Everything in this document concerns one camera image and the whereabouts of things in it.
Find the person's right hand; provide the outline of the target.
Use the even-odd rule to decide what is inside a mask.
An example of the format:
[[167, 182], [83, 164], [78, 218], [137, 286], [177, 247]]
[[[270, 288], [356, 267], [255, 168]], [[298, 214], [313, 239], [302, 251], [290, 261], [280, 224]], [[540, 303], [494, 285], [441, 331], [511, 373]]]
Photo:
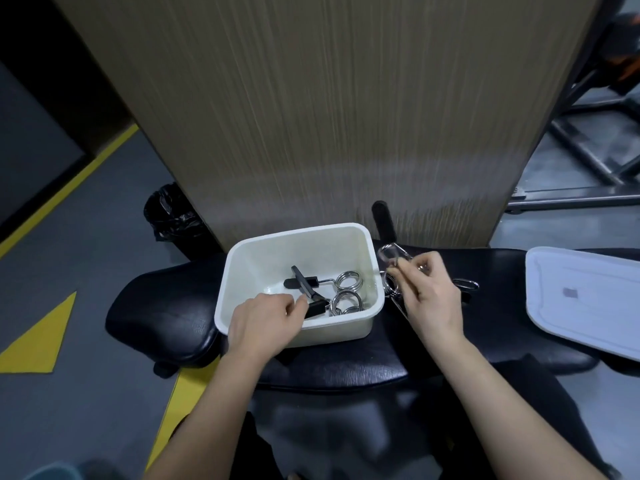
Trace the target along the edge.
[[455, 344], [464, 338], [461, 291], [453, 284], [441, 255], [423, 253], [407, 261], [398, 258], [388, 269], [399, 283], [399, 271], [419, 293], [419, 306], [405, 307], [408, 320], [428, 349]]

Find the person's left forearm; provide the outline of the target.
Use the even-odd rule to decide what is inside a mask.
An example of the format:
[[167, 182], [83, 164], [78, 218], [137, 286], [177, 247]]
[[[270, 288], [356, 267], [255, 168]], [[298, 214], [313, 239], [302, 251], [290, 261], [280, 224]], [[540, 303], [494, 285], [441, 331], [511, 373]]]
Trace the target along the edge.
[[229, 480], [248, 405], [272, 357], [257, 349], [229, 350], [143, 480]]

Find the person's left hand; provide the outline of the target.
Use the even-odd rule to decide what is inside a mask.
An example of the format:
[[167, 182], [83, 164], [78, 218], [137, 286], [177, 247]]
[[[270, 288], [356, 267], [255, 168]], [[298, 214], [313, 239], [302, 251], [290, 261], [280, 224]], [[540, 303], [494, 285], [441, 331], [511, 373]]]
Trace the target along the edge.
[[260, 293], [238, 305], [228, 330], [227, 354], [264, 368], [300, 332], [286, 329], [286, 305], [291, 298], [290, 294]]

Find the wood grain pillar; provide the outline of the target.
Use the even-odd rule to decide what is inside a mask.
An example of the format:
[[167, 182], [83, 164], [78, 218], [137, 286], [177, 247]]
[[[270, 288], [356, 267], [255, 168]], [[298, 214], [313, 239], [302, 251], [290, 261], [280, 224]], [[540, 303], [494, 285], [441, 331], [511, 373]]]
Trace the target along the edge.
[[220, 245], [486, 247], [602, 0], [53, 0]]

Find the black trash bag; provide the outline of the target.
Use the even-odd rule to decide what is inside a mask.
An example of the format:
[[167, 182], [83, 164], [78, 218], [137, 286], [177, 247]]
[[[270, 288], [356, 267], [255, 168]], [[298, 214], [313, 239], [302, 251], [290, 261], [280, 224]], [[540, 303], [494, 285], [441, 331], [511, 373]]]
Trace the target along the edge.
[[153, 192], [143, 215], [156, 241], [173, 244], [188, 260], [204, 259], [216, 252], [212, 235], [176, 182]]

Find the grey metal gym frame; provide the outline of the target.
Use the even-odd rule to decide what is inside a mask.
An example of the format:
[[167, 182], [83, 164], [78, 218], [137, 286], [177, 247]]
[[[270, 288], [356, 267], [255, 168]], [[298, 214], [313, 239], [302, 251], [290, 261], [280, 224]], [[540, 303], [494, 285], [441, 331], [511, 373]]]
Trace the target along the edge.
[[602, 0], [547, 134], [597, 179], [595, 187], [524, 191], [516, 187], [505, 213], [640, 205], [640, 154], [624, 164], [604, 160], [585, 144], [570, 117], [618, 112], [640, 128], [640, 9], [624, 12], [626, 0]]

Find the white plastic tub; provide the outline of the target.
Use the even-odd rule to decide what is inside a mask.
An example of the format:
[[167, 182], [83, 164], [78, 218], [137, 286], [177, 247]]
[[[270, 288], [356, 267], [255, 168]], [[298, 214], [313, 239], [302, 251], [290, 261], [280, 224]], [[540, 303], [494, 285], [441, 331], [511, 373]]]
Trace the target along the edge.
[[363, 310], [346, 315], [330, 311], [305, 320], [291, 347], [318, 346], [363, 339], [370, 334], [385, 303], [378, 259], [371, 234], [362, 225], [343, 223], [273, 233], [236, 243], [229, 250], [221, 279], [214, 323], [227, 335], [236, 306], [259, 293], [303, 294], [289, 290], [284, 281], [294, 278], [297, 266], [304, 276], [336, 280], [355, 271], [363, 284], [357, 291]]

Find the blue round container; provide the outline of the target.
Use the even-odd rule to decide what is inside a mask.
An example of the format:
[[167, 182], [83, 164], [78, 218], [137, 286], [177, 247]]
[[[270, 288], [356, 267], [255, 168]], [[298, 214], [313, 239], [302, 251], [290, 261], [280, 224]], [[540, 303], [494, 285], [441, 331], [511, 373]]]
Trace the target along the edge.
[[28, 473], [21, 480], [130, 480], [112, 463], [103, 459], [80, 463], [55, 461]]

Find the white plastic lid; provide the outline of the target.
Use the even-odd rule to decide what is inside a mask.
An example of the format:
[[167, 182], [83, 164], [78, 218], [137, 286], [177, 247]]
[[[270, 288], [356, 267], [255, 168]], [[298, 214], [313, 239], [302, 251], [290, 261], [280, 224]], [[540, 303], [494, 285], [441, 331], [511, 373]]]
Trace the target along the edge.
[[640, 363], [640, 259], [535, 247], [525, 294], [539, 329]]

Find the person's right forearm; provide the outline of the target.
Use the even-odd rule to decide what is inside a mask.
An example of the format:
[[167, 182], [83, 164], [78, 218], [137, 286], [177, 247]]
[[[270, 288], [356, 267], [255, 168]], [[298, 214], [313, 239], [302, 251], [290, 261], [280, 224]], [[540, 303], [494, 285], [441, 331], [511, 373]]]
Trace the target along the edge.
[[429, 331], [423, 342], [464, 407], [499, 480], [608, 480], [462, 332]]

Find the black padded bench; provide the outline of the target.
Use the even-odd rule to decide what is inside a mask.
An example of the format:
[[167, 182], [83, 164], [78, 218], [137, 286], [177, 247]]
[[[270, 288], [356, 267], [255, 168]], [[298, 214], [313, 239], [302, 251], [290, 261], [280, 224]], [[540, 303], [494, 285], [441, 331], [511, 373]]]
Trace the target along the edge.
[[[525, 251], [440, 250], [455, 278], [479, 283], [463, 298], [466, 337], [493, 363], [533, 355], [555, 374], [592, 370], [603, 360], [613, 370], [640, 376], [640, 362], [554, 337], [525, 311]], [[179, 368], [203, 368], [227, 350], [214, 325], [226, 255], [140, 275], [119, 293], [106, 331], [146, 355], [169, 378]], [[386, 304], [363, 339], [286, 349], [264, 369], [260, 388], [338, 392], [440, 373], [400, 311]]]

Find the person's right leg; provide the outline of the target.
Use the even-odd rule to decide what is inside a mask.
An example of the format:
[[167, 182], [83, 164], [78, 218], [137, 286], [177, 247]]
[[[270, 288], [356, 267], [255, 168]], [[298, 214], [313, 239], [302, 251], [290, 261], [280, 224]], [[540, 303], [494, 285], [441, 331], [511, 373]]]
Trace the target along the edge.
[[[532, 355], [495, 365], [517, 393], [609, 480], [606, 463], [588, 432], [577, 404], [550, 371]], [[438, 480], [497, 480], [464, 408], [447, 380], [436, 395], [431, 444], [442, 468]]]

